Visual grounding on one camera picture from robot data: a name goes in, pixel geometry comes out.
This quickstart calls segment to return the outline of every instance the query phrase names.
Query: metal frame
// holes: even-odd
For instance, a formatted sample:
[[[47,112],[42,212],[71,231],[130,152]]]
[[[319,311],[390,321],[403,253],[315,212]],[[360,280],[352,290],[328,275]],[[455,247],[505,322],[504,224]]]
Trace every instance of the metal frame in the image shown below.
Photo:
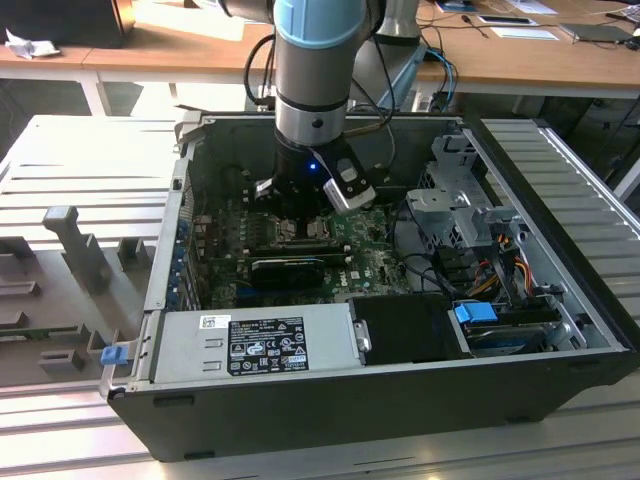
[[[631,167],[631,170],[620,180],[620,183],[615,188],[614,193],[623,202],[629,198],[629,196],[640,185],[640,158]]]
[[[251,81],[260,81],[261,76],[251,75]],[[111,106],[107,99],[105,82],[161,82],[169,85],[175,83],[242,83],[242,74],[238,73],[178,73],[178,72],[141,72],[133,70],[100,70],[87,69],[59,69],[48,68],[19,68],[0,67],[0,78],[15,78],[24,80],[66,80],[75,81],[82,86],[87,104],[92,115],[111,115]],[[440,82],[414,82],[416,102],[412,111],[418,110],[422,98],[437,91]],[[533,96],[561,96],[561,97],[597,97],[597,98],[637,98],[639,90],[620,88],[594,87],[563,87],[557,85],[532,86],[525,84],[491,84],[461,81],[456,87],[459,93],[482,93],[499,95],[533,95]]]
[[[467,136],[485,159],[491,173],[498,178],[530,228],[538,230],[541,241],[544,239],[545,250],[551,258],[557,258],[556,266],[562,267],[569,274],[569,278],[575,281],[579,291],[587,297],[607,326],[616,334],[618,340],[627,348],[640,350],[640,330],[636,322],[520,173],[486,125],[480,118],[466,118],[465,127],[470,129],[467,130]]]

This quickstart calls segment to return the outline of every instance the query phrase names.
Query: wire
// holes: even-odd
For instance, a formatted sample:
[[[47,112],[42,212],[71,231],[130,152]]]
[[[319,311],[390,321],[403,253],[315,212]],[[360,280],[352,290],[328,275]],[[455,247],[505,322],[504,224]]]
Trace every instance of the wire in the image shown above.
[[[362,85],[360,85],[355,78],[351,79],[351,81],[353,82],[353,85],[356,87],[356,89],[367,99],[368,104],[355,105],[351,107],[349,111],[356,112],[358,111],[358,108],[362,107],[371,108],[380,116],[381,119],[384,119],[384,112],[380,109],[380,107],[378,107],[378,105],[375,104],[375,102],[371,98],[371,95],[369,95],[367,91],[362,88]],[[387,162],[387,166],[385,168],[389,170],[391,168],[391,165],[395,163],[396,158],[398,157],[398,152],[396,148],[396,136],[393,134],[393,130],[391,130],[391,125],[387,125],[387,132],[389,133],[389,140],[391,141],[391,154],[389,155],[389,161]]]
[[[405,255],[404,257],[400,257],[400,255],[398,254],[398,249],[397,249],[397,245],[396,245],[396,226],[398,224],[398,219],[400,218],[400,212],[402,211],[402,207],[404,206],[409,206],[407,199],[403,199],[399,204],[398,204],[398,208],[396,210],[396,214],[394,216],[394,220],[390,226],[389,229],[389,233],[388,235],[391,237],[390,238],[390,243],[391,243],[391,252],[393,254],[393,256],[398,259],[399,262],[401,262],[405,268],[410,271],[411,273],[417,275],[418,277],[420,277],[421,279],[425,279],[428,280],[429,282],[438,285],[440,287],[440,289],[443,292],[446,292],[447,294],[449,294],[449,296],[451,298],[466,298],[466,294],[461,292],[460,290],[458,290],[456,287],[454,287],[451,282],[449,282],[446,278],[442,277],[442,275],[439,275],[437,272],[435,272],[435,278],[431,277],[429,275],[426,275],[424,272],[420,272],[420,270],[417,270],[416,268],[412,267],[411,265],[407,264],[406,261],[409,258],[413,258],[413,257],[421,257],[424,258],[425,260],[429,260],[431,261],[431,256],[428,253],[410,253],[409,255]],[[409,208],[409,213],[411,214],[411,218],[414,221],[414,223],[417,225],[418,229],[420,230],[420,232],[422,233],[422,235],[426,236],[424,230],[422,229],[422,227],[420,226],[420,224],[416,221],[415,216],[413,215],[413,212],[411,211],[411,209]]]
[[[243,285],[247,285],[247,286],[249,286],[249,287],[251,287],[251,288],[254,288],[254,287],[253,287],[253,285],[251,285],[249,282],[245,282],[244,280],[240,280],[240,279],[238,279],[238,278],[234,279],[234,280],[233,280],[233,282],[235,282],[235,283],[242,283]]]
[[[422,271],[422,275],[424,275],[425,273],[427,273],[429,270],[433,270],[433,267],[427,267],[427,268],[425,268],[425,269]],[[424,277],[421,277],[421,278],[420,278],[420,288],[422,289],[422,291],[423,291],[423,292],[425,291],[425,290],[424,290],[424,281],[425,281],[425,278],[424,278]]]
[[[515,257],[516,266],[522,269],[524,276],[524,289],[529,296],[533,296],[533,273],[528,263],[524,262],[520,257]]]
[[[444,106],[442,107],[442,111],[446,111],[449,108],[449,105],[451,104],[451,100],[453,99],[453,96],[455,94],[455,90],[456,87],[458,85],[458,69],[456,68],[455,65],[453,65],[449,60],[447,60],[447,58],[445,57],[445,52],[444,52],[444,48],[443,48],[443,43],[442,43],[442,35],[440,34],[439,30],[437,27],[431,27],[433,28],[436,33],[438,34],[438,39],[440,41],[440,51],[442,52],[442,55],[440,55],[438,52],[436,52],[433,49],[429,49],[428,52],[429,54],[433,55],[434,57],[436,57],[440,63],[442,63],[442,66],[444,68],[444,79],[442,81],[442,85],[440,86],[440,88],[438,89],[438,91],[435,94],[435,98],[437,98],[444,90],[444,86],[447,83],[447,80],[449,81],[449,88],[448,88],[448,92],[447,92],[447,100],[444,104]],[[427,41],[427,39],[425,38],[424,34],[421,32],[420,36],[422,37],[422,41],[426,44],[429,45],[429,42]]]
[[[271,33],[269,35],[262,37],[260,40],[258,40],[258,43],[256,43],[251,49],[251,51],[249,52],[247,61],[244,64],[244,73],[242,76],[242,81],[244,83],[244,91],[247,95],[247,98],[249,98],[249,100],[251,100],[251,102],[254,105],[264,105],[265,103],[264,103],[264,99],[256,98],[256,96],[251,91],[251,85],[249,85],[249,72],[251,71],[251,65],[253,64],[253,60],[255,59],[260,49],[264,47],[267,43],[273,42],[275,38],[276,38],[275,34]]]
[[[271,48],[269,48],[269,55],[267,56],[267,61],[265,62],[265,65],[264,65],[264,76],[262,77],[262,96],[263,97],[266,97],[267,95],[269,95],[271,91],[271,82],[269,81],[269,77],[273,72],[275,46],[276,46],[276,39],[274,37],[273,41],[271,42]]]
[[[596,46],[596,47],[598,47],[598,48],[601,48],[602,50],[617,50],[617,49],[618,49],[618,47],[620,46],[620,45],[617,45],[617,44],[613,44],[613,45],[612,45],[612,46],[610,46],[610,47],[605,47],[604,45],[602,45],[602,44],[601,44],[601,42],[594,42],[593,40],[589,40],[589,39],[587,39],[587,41],[588,41],[591,45],[594,45],[594,46]]]
[[[462,19],[462,21],[470,26],[472,26],[474,29],[476,29],[480,35],[482,35],[483,38],[489,38],[489,35],[487,35],[486,33],[484,33],[481,29],[478,28],[477,25],[475,25],[473,23],[473,20],[471,20],[471,18],[469,18],[469,15],[462,15],[462,17],[460,17]]]
[[[499,281],[498,275],[493,275],[489,280],[484,282],[482,285],[480,285],[479,287],[477,287],[477,288],[473,289],[471,292],[469,292],[468,295],[470,297],[475,297],[476,295],[479,295],[480,293],[484,293],[498,281]]]
[[[367,134],[367,133],[376,132],[376,131],[386,127],[387,125],[389,125],[389,123],[393,119],[393,115],[394,115],[394,113],[396,111],[396,108],[397,108],[397,105],[396,105],[396,94],[393,91],[393,82],[391,82],[391,77],[389,76],[389,70],[387,69],[387,62],[384,59],[384,55],[382,53],[382,49],[380,48],[380,44],[378,43],[378,39],[376,38],[375,34],[372,35],[371,38],[373,39],[373,43],[376,46],[376,51],[378,52],[378,57],[380,57],[380,63],[382,64],[382,70],[384,71],[384,76],[385,76],[385,79],[387,80],[387,86],[389,88],[389,95],[391,96],[391,110],[389,110],[389,113],[384,118],[384,120],[382,120],[378,124],[367,125],[366,127],[356,128],[356,129],[348,130],[348,131],[344,132],[345,138],[356,137],[356,136],[359,136],[359,135],[364,135],[364,134]]]

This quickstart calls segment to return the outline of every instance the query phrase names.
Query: power supply label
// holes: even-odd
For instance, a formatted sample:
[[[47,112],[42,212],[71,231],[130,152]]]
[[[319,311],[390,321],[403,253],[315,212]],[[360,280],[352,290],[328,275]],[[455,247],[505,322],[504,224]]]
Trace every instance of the power supply label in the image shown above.
[[[302,317],[229,322],[227,343],[233,376],[309,370]]]

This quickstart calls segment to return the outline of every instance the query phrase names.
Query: wooden desk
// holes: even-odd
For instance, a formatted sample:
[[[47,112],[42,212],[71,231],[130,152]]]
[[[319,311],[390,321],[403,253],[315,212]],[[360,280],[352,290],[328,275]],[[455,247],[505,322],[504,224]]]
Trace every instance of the wooden desk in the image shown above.
[[[498,8],[505,4],[493,2]],[[543,0],[557,16],[524,15],[538,24],[591,23],[610,21],[601,15],[584,16],[585,11],[602,12],[624,7],[616,2],[584,1],[570,3],[566,0]],[[498,14],[483,6],[482,13]],[[418,18],[433,18],[433,9],[423,6]],[[448,15],[436,14],[435,27],[466,27],[460,16],[438,21]],[[473,19],[475,25],[484,25]],[[631,32],[633,27],[626,22],[612,24]],[[607,50],[612,45],[597,45],[589,42],[572,43],[570,36],[559,27],[545,27],[559,41],[502,39],[490,28],[483,28],[489,38],[479,31],[468,29],[440,29],[447,58],[459,72],[460,91],[482,91],[548,96],[618,97],[635,98],[640,93],[640,54],[623,45]],[[424,30],[427,40],[438,46],[435,29]],[[442,81],[443,71],[439,64],[424,64],[417,76],[425,90],[433,89]]]
[[[560,14],[532,16],[540,24],[602,23],[608,20],[604,14],[585,14],[623,7],[621,3],[596,0],[542,1]],[[499,8],[507,5],[502,0],[492,0],[491,4]],[[484,13],[496,14],[484,4],[481,7]],[[425,5],[418,16],[434,19],[437,27],[467,26],[460,15],[450,15]],[[625,22],[615,25],[631,30],[631,25]],[[572,44],[559,28],[546,29],[560,40],[500,39],[489,28],[483,29],[489,35],[485,39],[475,29],[442,28],[447,57],[459,71],[457,91],[602,98],[638,96],[640,53],[624,46],[610,51],[586,42]],[[246,25],[242,40],[233,42],[137,23],[126,48],[119,50],[63,47],[61,57],[27,61],[0,49],[0,77],[78,81],[91,112],[104,115],[110,113],[110,107],[102,82],[240,83],[249,51],[271,31],[268,25]],[[426,29],[425,35],[433,45],[438,44],[434,29]],[[257,84],[261,76],[267,51],[264,48],[256,58],[252,83]],[[418,73],[416,88],[421,94],[429,94],[438,88],[442,77],[441,65],[425,64]]]
[[[35,57],[33,60],[27,60],[26,58],[16,57],[11,50],[3,47],[0,48],[0,69],[39,70],[46,68],[48,70],[78,70],[82,69],[82,62],[91,52],[91,48],[65,47],[61,51],[61,55]]]
[[[27,60],[16,57],[8,48],[0,47],[0,78],[23,80],[64,80],[82,86],[93,115],[109,115],[111,109],[98,73],[85,70],[82,62],[91,52],[89,47],[58,47],[60,55]]]

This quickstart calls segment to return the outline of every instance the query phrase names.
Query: paper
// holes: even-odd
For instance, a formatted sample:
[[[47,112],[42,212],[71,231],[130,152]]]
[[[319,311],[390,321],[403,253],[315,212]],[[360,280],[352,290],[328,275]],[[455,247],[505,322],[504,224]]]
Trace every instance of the paper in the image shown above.
[[[553,33],[532,28],[491,27],[500,38],[524,38],[528,40],[559,40]]]
[[[13,35],[8,29],[5,31],[7,32],[7,41],[4,42],[4,46],[18,57],[31,60],[33,57],[45,57],[60,53],[60,50],[57,50],[53,43],[47,40],[32,42]]]
[[[507,0],[511,5],[515,6],[521,12],[533,15],[557,15],[558,12],[543,5],[537,0]]]
[[[228,17],[221,9],[182,8],[149,2],[136,2],[136,23],[156,25],[179,32],[239,42],[244,21]]]

